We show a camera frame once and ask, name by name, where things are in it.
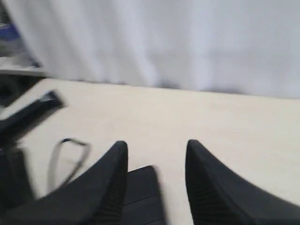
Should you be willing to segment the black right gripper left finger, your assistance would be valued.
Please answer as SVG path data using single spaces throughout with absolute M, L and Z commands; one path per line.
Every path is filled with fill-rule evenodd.
M 128 146 L 117 141 L 66 186 L 9 210 L 3 225 L 118 225 L 125 199 Z

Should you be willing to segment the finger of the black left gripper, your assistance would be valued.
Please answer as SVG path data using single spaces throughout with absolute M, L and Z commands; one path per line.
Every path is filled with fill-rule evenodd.
M 41 98 L 0 121 L 1 138 L 21 138 L 35 126 L 65 106 L 59 94 L 51 90 Z

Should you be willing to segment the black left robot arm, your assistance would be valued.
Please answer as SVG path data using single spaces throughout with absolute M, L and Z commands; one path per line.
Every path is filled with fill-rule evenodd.
M 0 212 L 35 199 L 26 169 L 26 155 L 18 141 L 55 111 L 64 107 L 51 90 L 0 121 Z

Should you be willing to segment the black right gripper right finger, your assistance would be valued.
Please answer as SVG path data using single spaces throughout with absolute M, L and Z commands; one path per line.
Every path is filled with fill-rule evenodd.
M 299 206 L 248 182 L 189 140 L 185 183 L 195 225 L 298 225 Z

